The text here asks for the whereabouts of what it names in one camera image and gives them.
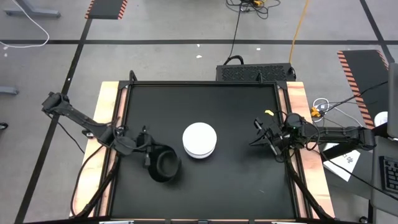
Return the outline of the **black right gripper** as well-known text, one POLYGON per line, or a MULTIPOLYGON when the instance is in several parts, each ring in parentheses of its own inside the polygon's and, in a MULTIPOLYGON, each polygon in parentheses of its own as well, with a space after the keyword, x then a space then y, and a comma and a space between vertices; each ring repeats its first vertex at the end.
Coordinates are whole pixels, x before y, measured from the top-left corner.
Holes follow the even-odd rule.
POLYGON ((264 124, 259 118, 254 120, 254 126, 257 129, 257 135, 253 142, 250 142, 250 146, 262 146, 266 149, 270 149, 275 156, 283 155, 286 144, 289 139, 287 133, 282 131, 281 126, 274 118, 271 122, 264 124))

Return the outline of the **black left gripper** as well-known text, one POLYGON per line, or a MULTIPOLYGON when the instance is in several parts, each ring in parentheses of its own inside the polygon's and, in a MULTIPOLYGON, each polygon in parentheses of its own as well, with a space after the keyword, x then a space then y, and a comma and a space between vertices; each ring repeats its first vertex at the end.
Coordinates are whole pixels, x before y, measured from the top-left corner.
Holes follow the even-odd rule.
POLYGON ((136 143, 137 150, 145 154, 143 167, 148 169, 151 165, 150 154, 159 153, 161 150, 163 150, 164 145, 158 142, 153 142, 153 138, 147 132, 146 126, 142 127, 141 132, 137 136, 136 143))

